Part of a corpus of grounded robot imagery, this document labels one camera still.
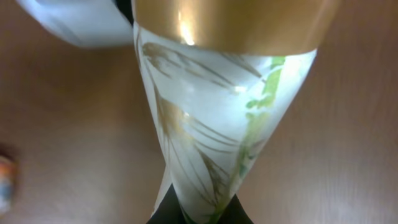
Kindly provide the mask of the white tube with cork cap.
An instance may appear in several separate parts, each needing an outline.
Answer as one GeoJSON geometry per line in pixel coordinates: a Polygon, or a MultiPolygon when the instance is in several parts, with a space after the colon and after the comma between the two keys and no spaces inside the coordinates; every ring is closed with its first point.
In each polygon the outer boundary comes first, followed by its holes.
{"type": "Polygon", "coordinates": [[[134,44],[187,223],[216,223],[304,82],[338,1],[134,1],[134,44]]]}

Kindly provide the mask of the orange tissue pack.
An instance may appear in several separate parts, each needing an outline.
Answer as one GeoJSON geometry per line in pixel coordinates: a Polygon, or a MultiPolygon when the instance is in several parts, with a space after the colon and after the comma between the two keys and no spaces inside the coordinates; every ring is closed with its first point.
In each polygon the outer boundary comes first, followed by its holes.
{"type": "Polygon", "coordinates": [[[15,162],[6,156],[1,156],[0,178],[0,214],[3,216],[11,209],[16,181],[15,162]]]}

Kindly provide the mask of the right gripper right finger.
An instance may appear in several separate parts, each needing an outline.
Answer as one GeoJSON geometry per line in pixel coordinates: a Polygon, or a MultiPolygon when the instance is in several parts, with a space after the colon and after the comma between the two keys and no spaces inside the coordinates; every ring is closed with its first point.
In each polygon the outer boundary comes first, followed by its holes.
{"type": "Polygon", "coordinates": [[[234,195],[217,224],[253,224],[253,221],[244,211],[237,195],[234,195]]]}

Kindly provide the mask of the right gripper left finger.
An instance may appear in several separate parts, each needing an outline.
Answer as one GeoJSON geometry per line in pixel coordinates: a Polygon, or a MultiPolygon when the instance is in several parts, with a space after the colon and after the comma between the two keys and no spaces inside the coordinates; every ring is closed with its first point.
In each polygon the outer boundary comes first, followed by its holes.
{"type": "Polygon", "coordinates": [[[146,224],[186,224],[173,185],[169,187],[157,211],[146,224]]]}

